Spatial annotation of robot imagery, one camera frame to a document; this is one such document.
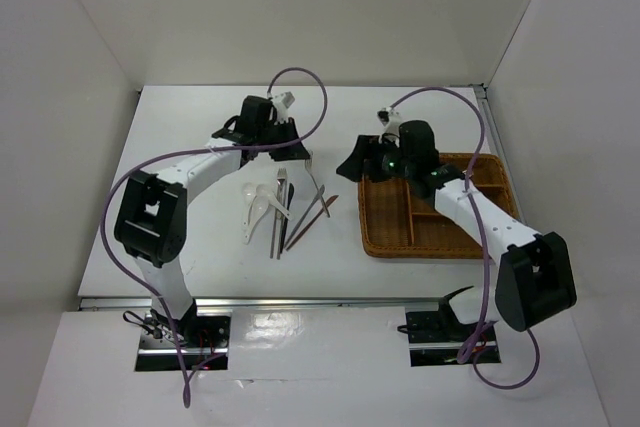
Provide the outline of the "silver fork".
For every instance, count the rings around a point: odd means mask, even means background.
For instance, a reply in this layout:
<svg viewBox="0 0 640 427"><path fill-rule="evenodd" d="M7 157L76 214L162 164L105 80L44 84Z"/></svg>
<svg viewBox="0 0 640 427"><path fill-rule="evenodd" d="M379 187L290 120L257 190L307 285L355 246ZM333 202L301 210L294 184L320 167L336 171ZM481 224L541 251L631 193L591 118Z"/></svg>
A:
<svg viewBox="0 0 640 427"><path fill-rule="evenodd" d="M288 176L287 176L286 168L285 167L279 168L276 174L277 187L276 187L276 194L275 194L276 200L278 202L282 202L282 193L286 187L287 180L288 180ZM271 244L270 244L271 259L276 257L276 233L277 233L277 227L278 227L278 222L280 218L281 218L281 212L278 208L275 208L274 220L273 220L272 232L271 232Z"/></svg>
<svg viewBox="0 0 640 427"><path fill-rule="evenodd" d="M325 201L324 194L320 192L320 185L317 182L316 177L315 177L314 172L313 172L313 153L312 152L309 152L309 157L304 160L304 167L305 167L305 170L306 170L307 174L309 175L314 187L316 188L316 194L319 197L319 200L321 202L324 214L328 218L330 218L330 212L329 212L327 203Z"/></svg>

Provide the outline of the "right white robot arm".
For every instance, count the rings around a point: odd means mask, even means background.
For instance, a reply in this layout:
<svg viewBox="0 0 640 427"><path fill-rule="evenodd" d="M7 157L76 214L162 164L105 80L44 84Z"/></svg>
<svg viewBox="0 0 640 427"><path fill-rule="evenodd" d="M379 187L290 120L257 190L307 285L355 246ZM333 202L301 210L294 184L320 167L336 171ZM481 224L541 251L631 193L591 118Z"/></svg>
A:
<svg viewBox="0 0 640 427"><path fill-rule="evenodd" d="M500 318L523 332L577 302L569 251L555 232L541 234L489 200L465 173L440 160L431 126L403 122L397 134L360 135L336 173L352 182L400 178L476 243L498 266L493 299Z"/></svg>

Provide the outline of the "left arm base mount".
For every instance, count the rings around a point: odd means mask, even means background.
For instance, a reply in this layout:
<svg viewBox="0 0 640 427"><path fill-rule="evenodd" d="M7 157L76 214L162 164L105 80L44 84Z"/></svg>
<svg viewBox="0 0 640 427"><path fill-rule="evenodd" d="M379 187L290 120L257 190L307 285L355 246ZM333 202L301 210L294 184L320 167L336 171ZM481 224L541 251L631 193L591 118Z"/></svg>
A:
<svg viewBox="0 0 640 427"><path fill-rule="evenodd" d="M140 329L135 370L137 372L179 371L176 346L180 347L185 366L192 371L226 370L231 331L230 315L206 315L197 318L195 327L185 336L174 339L169 327L163 326L150 313L141 316L127 310L123 320Z"/></svg>

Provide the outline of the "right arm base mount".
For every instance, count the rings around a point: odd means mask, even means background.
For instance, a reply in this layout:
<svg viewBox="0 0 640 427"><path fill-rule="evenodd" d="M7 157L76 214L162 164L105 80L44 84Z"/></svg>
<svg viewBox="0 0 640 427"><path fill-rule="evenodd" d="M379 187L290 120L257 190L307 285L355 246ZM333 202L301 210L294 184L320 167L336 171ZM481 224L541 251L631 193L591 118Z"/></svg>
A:
<svg viewBox="0 0 640 427"><path fill-rule="evenodd" d="M396 328L408 340L412 367L457 365L458 351L475 329L475 324L462 324L441 310L408 311Z"/></svg>

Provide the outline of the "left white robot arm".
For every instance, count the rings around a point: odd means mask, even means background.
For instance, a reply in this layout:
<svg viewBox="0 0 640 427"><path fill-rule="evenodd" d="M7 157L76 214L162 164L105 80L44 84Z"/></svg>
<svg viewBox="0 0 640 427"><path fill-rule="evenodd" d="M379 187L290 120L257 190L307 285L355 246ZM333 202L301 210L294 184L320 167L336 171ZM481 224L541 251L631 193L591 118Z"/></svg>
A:
<svg viewBox="0 0 640 427"><path fill-rule="evenodd" d="M176 346L193 342L199 325L196 301L179 262L187 238L188 206L222 177L253 160L256 146L276 162L307 159L295 121L288 116L293 102L290 92L248 96L240 113L211 135L203 152L157 173L138 169L127 181L114 236L154 289L152 315ZM252 149L242 151L242 146Z"/></svg>

